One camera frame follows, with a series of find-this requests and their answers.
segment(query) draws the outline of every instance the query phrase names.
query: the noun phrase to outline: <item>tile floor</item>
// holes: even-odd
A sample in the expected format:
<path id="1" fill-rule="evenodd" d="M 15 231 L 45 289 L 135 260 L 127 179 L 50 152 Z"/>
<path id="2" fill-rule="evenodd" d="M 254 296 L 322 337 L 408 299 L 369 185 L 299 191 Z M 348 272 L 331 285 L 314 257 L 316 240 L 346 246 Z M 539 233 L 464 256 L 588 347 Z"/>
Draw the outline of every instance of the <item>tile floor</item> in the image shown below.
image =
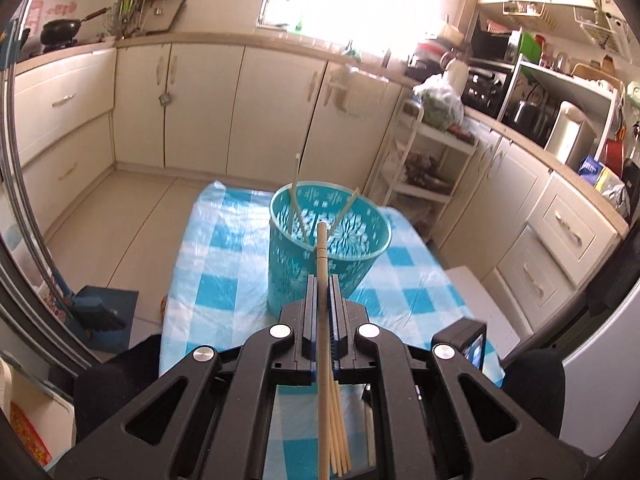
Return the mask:
<path id="1" fill-rule="evenodd" d="M 49 240 L 73 290 L 97 285 L 140 292 L 130 346 L 162 329 L 160 303 L 191 208 L 207 184 L 114 171 Z"/>

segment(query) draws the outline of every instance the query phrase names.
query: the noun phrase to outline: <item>teal bucket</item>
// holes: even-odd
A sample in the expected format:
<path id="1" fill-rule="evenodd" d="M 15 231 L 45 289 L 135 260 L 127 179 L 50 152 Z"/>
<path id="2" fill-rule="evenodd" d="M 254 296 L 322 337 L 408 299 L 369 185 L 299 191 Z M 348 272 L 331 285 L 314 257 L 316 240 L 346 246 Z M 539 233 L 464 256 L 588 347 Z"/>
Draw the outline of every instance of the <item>teal bucket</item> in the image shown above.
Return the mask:
<path id="1" fill-rule="evenodd" d="M 316 273 L 314 246 L 318 222 L 326 222 L 328 230 L 353 193 L 351 189 L 325 182 L 298 183 L 296 198 L 308 236 L 307 244 L 298 219 L 289 207 L 290 187 L 291 184 L 280 188 L 270 205 L 267 301 L 276 317 L 284 305 L 305 297 L 306 279 Z M 291 234 L 287 232 L 290 214 L 294 215 Z M 345 298 L 353 293 L 390 243 L 389 221 L 373 202 L 357 197 L 327 240 L 329 274 L 338 275 Z"/>

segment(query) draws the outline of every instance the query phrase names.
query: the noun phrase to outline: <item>bucket rim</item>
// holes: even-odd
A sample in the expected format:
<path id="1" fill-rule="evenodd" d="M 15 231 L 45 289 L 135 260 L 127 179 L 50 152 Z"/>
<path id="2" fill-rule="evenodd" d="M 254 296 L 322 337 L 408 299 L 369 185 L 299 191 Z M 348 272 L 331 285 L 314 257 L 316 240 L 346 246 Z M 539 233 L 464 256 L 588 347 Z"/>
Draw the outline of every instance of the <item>bucket rim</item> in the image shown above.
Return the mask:
<path id="1" fill-rule="evenodd" d="M 333 188 L 333 189 L 338 189 L 341 191 L 345 191 L 347 193 L 349 193 L 349 195 L 351 195 L 353 193 L 353 189 L 349 189 L 348 187 L 344 187 L 344 186 L 339 186 L 338 184 L 330 184 L 328 182 L 321 182 L 319 180 L 300 180 L 297 184 L 296 187 L 300 187 L 300 186 L 323 186 L 323 187 L 329 187 L 329 188 Z M 273 211 L 273 201 L 276 199 L 277 196 L 280 195 L 281 192 L 284 192 L 285 190 L 291 188 L 291 184 L 287 184 L 286 186 L 282 186 L 279 190 L 277 190 L 273 196 L 271 197 L 271 201 L 269 202 L 269 222 L 273 223 L 274 227 L 280 231 L 282 233 L 282 235 L 287 238 L 287 240 L 289 240 L 290 242 L 292 242 L 293 244 L 297 245 L 298 247 L 300 247 L 301 249 L 305 250 L 305 251 L 309 251 L 309 252 L 314 252 L 316 250 L 316 248 L 310 244 L 305 244 L 304 242 L 297 240 L 296 238 L 294 238 L 293 236 L 291 236 L 289 233 L 287 233 L 286 229 L 281 229 L 280 226 L 276 223 L 276 221 L 274 220 L 275 214 Z M 365 196 L 362 196 L 361 194 L 358 195 L 356 200 L 364 200 L 375 212 L 377 212 L 380 217 L 383 219 L 383 221 L 386 224 L 386 228 L 388 229 L 389 232 L 389 236 L 386 240 L 386 243 L 384 244 L 383 247 L 379 248 L 377 251 L 371 253 L 371 254 L 366 254 L 365 256 L 337 256 L 334 253 L 330 253 L 327 250 L 327 257 L 331 260 L 336 260 L 339 262 L 363 262 L 366 260 L 372 260 L 372 259 L 376 259 L 377 257 L 380 256 L 380 254 L 384 253 L 389 245 L 391 245 L 391 238 L 393 236 L 393 233 L 391 231 L 391 222 L 389 221 L 389 219 L 386 217 L 386 215 L 384 215 L 382 213 L 382 211 L 380 211 L 380 208 L 373 203 L 371 200 L 369 200 L 368 198 L 366 198 Z"/>

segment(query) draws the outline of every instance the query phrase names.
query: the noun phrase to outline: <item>blue checkered tablecloth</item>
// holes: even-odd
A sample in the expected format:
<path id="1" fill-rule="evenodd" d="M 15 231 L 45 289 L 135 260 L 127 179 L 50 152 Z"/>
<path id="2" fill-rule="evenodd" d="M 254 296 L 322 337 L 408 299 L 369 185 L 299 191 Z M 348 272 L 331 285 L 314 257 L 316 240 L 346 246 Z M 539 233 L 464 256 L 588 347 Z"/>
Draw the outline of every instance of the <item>blue checkered tablecloth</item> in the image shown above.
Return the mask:
<path id="1" fill-rule="evenodd" d="M 215 182 L 194 204 L 168 295 L 161 374 L 197 346 L 239 346 L 276 322 L 266 304 L 271 197 Z M 429 348 L 436 332 L 471 314 L 406 218 L 395 209 L 383 212 L 392 225 L 391 245 L 350 300 L 364 304 L 371 322 L 406 344 Z M 497 384 L 504 376 L 489 343 L 483 372 Z M 353 467 L 363 468 L 367 449 L 362 388 L 340 389 Z M 314 386 L 278 387 L 265 480 L 318 477 L 317 413 Z"/>

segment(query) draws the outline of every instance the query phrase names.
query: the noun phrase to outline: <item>drawer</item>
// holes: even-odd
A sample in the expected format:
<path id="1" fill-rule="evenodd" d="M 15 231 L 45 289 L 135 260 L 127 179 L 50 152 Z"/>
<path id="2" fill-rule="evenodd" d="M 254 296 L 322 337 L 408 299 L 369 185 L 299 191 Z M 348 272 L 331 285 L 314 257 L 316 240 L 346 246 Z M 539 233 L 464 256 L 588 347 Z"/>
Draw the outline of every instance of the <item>drawer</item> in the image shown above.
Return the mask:
<path id="1" fill-rule="evenodd" d="M 495 304 L 507 318 L 520 339 L 526 339 L 533 334 L 531 325 L 524 315 L 518 301 L 509 290 L 504 278 L 497 269 L 492 270 L 482 280 L 482 286 L 494 298 Z"/>
<path id="2" fill-rule="evenodd" d="M 613 226 L 575 188 L 553 174 L 529 225 L 580 287 L 616 240 Z"/>
<path id="3" fill-rule="evenodd" d="M 574 293 L 551 254 L 529 227 L 498 264 L 533 330 L 542 326 Z"/>
<path id="4" fill-rule="evenodd" d="M 45 233 L 111 164 L 108 114 L 78 128 L 32 160 L 23 175 L 40 230 Z"/>
<path id="5" fill-rule="evenodd" d="M 113 109 L 116 50 L 82 54 L 19 75 L 15 128 L 25 165 L 60 137 Z"/>

